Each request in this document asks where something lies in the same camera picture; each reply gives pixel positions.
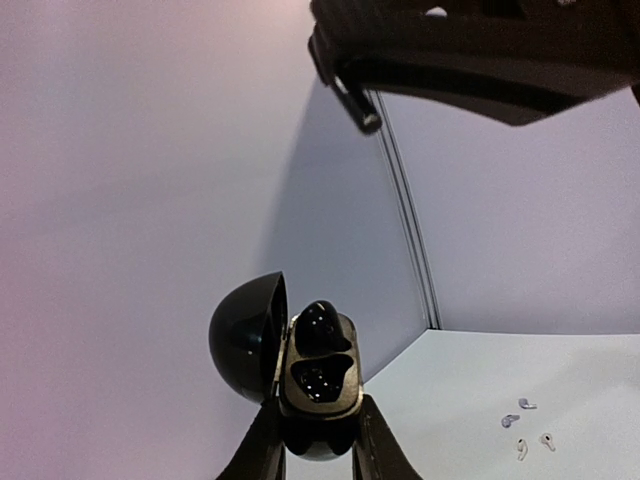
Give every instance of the white earbud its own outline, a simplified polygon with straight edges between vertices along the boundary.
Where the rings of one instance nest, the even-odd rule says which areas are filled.
[[[518,440],[518,443],[516,444],[516,450],[518,450],[518,461],[523,461],[524,457],[527,456],[527,453],[529,453],[529,446],[527,445],[527,442],[524,438],[521,438],[520,440]]]
[[[552,452],[556,451],[556,447],[553,444],[553,437],[551,436],[550,433],[543,433],[540,436],[540,443],[542,443],[544,446],[546,446]]]

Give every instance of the black lid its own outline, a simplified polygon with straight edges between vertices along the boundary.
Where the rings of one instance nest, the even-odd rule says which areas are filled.
[[[222,378],[243,397],[255,402],[273,397],[287,324],[282,272],[245,283],[216,308],[209,327],[211,356]]]

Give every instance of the white surface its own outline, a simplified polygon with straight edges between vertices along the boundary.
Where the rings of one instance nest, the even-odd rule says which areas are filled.
[[[512,128],[385,96],[445,329],[640,333],[640,106]]]
[[[640,336],[428,331],[365,390],[425,480],[631,480],[640,477],[638,352]],[[520,397],[538,410],[521,410]],[[522,418],[504,429],[508,413]],[[554,453],[538,441],[545,432]],[[350,455],[288,461],[291,479],[350,478]]]
[[[256,275],[351,316],[368,374],[425,327],[311,29],[292,0],[3,2],[1,479],[213,478],[256,407],[209,318]]]

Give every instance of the white table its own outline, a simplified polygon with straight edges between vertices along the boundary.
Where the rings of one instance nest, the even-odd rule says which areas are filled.
[[[429,331],[365,389],[425,480],[640,478],[638,335]],[[520,397],[539,408],[520,409]],[[508,413],[522,418],[504,429]],[[544,432],[555,453],[538,441]],[[290,479],[350,475],[350,455],[288,458]]]

